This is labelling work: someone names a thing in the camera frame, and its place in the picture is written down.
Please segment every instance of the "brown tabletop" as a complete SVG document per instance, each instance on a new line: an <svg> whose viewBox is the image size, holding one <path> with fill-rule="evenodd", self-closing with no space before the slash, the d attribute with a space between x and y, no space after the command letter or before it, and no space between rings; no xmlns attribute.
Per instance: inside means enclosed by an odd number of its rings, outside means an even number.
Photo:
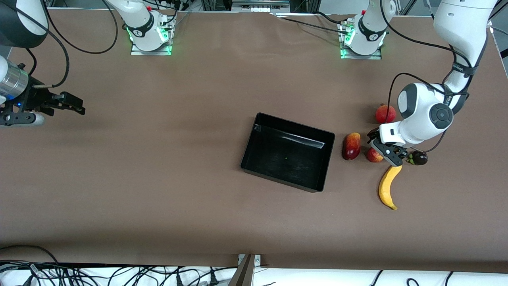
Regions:
<svg viewBox="0 0 508 286"><path fill-rule="evenodd" d="M82 48L112 41L107 11L51 14ZM393 26L446 44L430 18ZM265 13L192 13L171 56L131 56L122 30L106 54L69 47L69 78L54 92L82 98L86 115L57 110L42 127L0 130L0 244L46 246L66 262L224 265L253 252L274 267L508 272L508 80L492 37L429 163L395 179L397 211L377 196L388 164L345 161L342 139L360 132L366 146L392 78L441 82L452 55L394 33L385 45L381 61L343 60L334 32ZM58 82L55 41L33 52L34 76ZM23 49L10 60L31 64ZM240 169L258 112L336 134L322 193Z"/></svg>

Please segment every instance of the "eggplant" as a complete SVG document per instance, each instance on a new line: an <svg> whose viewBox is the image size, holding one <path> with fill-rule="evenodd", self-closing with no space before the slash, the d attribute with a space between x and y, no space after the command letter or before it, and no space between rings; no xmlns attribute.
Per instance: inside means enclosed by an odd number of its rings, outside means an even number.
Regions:
<svg viewBox="0 0 508 286"><path fill-rule="evenodd" d="M420 151L412 152L407 159L408 163L413 165L425 165L428 160L427 153Z"/></svg>

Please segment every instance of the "black tray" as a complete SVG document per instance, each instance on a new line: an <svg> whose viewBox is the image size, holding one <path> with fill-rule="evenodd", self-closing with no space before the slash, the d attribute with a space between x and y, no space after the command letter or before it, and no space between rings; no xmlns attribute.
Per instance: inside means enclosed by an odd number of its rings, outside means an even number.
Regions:
<svg viewBox="0 0 508 286"><path fill-rule="evenodd" d="M240 166L249 174L321 192L335 134L258 113Z"/></svg>

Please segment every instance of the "yellow banana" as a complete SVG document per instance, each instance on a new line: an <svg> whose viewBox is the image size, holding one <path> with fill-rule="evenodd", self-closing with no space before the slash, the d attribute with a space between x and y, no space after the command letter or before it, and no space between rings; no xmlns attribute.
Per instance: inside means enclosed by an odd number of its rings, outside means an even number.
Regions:
<svg viewBox="0 0 508 286"><path fill-rule="evenodd" d="M392 210L396 210L397 207L393 204L392 195L390 194L390 186L392 185L393 179L400 172L400 170L402 170L402 166L390 166L388 171L386 171L385 175L381 179L381 182L379 183L379 198L383 204L387 205Z"/></svg>

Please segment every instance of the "red apple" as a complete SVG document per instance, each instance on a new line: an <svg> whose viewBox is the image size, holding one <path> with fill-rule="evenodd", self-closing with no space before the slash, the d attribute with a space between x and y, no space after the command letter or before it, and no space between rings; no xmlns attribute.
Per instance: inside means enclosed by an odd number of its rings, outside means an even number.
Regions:
<svg viewBox="0 0 508 286"><path fill-rule="evenodd" d="M383 123L390 123L395 119L395 108L393 106L390 106L388 109L387 105L381 104L380 107L376 110L376 120L377 122L383 124Z"/></svg>
<svg viewBox="0 0 508 286"><path fill-rule="evenodd" d="M383 160L383 157L376 151L376 149L370 147L369 151L367 151L367 160L373 163L378 163Z"/></svg>
<svg viewBox="0 0 508 286"><path fill-rule="evenodd" d="M360 154L360 135L356 132L349 134L344 138L342 146L342 156L346 160L353 160Z"/></svg>

